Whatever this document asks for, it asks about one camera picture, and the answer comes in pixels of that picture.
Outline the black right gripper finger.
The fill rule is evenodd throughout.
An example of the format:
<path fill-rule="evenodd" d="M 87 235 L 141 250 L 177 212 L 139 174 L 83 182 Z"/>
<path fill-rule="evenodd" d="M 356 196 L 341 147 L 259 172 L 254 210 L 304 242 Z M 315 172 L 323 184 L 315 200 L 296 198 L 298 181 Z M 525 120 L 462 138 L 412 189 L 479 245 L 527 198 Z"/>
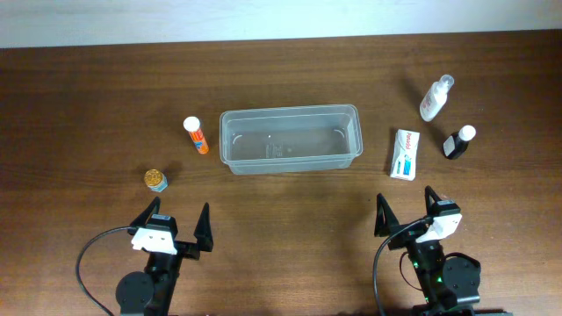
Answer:
<path fill-rule="evenodd" d="M 427 215 L 439 216 L 442 209 L 442 206 L 440 204 L 442 199 L 429 185 L 425 187 L 424 195 Z"/>
<path fill-rule="evenodd" d="M 400 228 L 400 222 L 396 218 L 390 205 L 382 193 L 377 195 L 377 211 L 374 235 L 377 237 L 390 236 Z"/>

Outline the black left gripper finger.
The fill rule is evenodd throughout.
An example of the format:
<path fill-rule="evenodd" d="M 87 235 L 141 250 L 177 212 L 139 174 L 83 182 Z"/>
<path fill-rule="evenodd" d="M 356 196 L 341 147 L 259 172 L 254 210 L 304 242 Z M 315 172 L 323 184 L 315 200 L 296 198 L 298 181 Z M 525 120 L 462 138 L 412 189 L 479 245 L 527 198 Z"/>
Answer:
<path fill-rule="evenodd" d="M 137 216 L 129 225 L 130 229 L 139 229 L 145 227 L 153 214 L 158 214 L 160 210 L 161 199 L 155 197 L 148 207 Z"/>
<path fill-rule="evenodd" d="M 198 250 L 203 252 L 213 251 L 213 233 L 210 223 L 210 205 L 205 203 L 196 225 L 194 236 L 197 240 Z"/>

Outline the white Panadol medicine box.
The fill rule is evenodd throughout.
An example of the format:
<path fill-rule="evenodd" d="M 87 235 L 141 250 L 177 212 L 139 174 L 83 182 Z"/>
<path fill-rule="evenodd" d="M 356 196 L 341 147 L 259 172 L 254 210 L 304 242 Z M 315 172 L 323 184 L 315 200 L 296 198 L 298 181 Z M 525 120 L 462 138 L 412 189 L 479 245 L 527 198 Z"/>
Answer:
<path fill-rule="evenodd" d="M 416 176 L 416 156 L 420 134 L 399 129 L 395 135 L 390 177 L 413 181 Z"/>

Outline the dark brown syrup bottle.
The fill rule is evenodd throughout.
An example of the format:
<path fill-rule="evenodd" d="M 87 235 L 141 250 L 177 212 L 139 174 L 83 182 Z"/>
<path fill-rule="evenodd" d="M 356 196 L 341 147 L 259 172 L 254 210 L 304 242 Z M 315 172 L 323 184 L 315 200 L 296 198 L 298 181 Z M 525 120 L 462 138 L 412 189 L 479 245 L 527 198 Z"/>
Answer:
<path fill-rule="evenodd" d="M 443 154 L 449 160 L 456 160 L 468 148 L 469 142 L 475 137 L 473 126 L 463 126 L 458 132 L 452 133 L 443 143 Z"/>

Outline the white calamine lotion bottle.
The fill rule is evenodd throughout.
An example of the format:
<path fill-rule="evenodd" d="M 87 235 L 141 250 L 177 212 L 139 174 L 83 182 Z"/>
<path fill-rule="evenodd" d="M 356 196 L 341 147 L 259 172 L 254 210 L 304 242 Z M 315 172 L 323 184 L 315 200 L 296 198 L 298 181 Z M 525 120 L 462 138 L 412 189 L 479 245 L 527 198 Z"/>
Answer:
<path fill-rule="evenodd" d="M 424 121 L 429 122 L 435 118 L 445 105 L 453 85 L 454 78 L 451 75 L 443 75 L 431 85 L 420 103 L 420 114 Z"/>

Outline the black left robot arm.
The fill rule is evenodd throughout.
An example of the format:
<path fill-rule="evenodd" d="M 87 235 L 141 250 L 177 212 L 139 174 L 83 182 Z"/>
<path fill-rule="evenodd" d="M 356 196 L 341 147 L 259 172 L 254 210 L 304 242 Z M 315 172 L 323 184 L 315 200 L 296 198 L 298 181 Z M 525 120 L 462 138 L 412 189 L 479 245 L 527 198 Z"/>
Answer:
<path fill-rule="evenodd" d="M 161 199 L 155 197 L 130 224 L 134 250 L 148 253 L 142 271 L 124 276 L 116 288 L 121 315 L 167 315 L 184 260 L 197 261 L 213 251 L 210 205 L 204 204 L 194 230 L 194 242 L 178 241 L 176 219 L 160 214 Z"/>

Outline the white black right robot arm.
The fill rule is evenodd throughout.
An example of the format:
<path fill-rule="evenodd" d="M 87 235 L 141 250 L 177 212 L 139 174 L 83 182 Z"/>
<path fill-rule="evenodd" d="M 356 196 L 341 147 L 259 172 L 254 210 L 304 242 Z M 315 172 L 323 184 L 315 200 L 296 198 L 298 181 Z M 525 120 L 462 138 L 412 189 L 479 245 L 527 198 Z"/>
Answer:
<path fill-rule="evenodd" d="M 480 310 L 474 306 L 480 302 L 479 285 L 481 264 L 469 255 L 453 252 L 445 254 L 441 240 L 458 229 L 462 219 L 461 208 L 453 200 L 440 198 L 427 186 L 424 190 L 426 215 L 408 224 L 401 224 L 385 197 L 376 198 L 377 211 L 374 235 L 385 240 L 378 247 L 372 265 L 373 292 L 378 310 L 385 314 L 378 290 L 378 263 L 385 248 L 405 249 L 418 280 L 417 289 L 425 303 L 415 305 L 411 315 L 505 315 L 502 310 Z"/>

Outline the clear plastic container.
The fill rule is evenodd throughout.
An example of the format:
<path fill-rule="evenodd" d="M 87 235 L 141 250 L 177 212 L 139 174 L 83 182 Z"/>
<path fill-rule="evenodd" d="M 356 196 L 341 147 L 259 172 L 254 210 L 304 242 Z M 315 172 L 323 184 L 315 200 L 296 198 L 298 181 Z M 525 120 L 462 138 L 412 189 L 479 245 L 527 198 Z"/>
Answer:
<path fill-rule="evenodd" d="M 357 108 L 323 104 L 225 111 L 220 159 L 236 175 L 346 169 L 363 152 Z"/>

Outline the small gold-lid jar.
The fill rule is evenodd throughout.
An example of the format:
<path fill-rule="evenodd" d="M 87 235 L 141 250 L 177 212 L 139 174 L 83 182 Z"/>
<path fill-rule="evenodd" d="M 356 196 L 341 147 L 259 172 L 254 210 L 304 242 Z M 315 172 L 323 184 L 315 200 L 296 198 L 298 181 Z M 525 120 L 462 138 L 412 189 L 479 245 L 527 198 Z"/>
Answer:
<path fill-rule="evenodd" d="M 167 177 L 157 169 L 150 169 L 144 175 L 147 187 L 155 192 L 162 192 L 168 187 Z"/>

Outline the orange effervescent tablet tube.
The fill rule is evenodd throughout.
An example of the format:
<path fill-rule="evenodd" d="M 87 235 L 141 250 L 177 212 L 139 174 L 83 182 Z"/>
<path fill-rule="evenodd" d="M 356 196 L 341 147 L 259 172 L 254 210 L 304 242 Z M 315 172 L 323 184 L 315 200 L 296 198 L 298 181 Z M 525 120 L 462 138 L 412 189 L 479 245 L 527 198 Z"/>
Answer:
<path fill-rule="evenodd" d="M 207 154 L 209 147 L 201 128 L 201 122 L 197 117 L 190 116 L 184 120 L 184 129 L 190 135 L 196 149 L 200 154 Z"/>

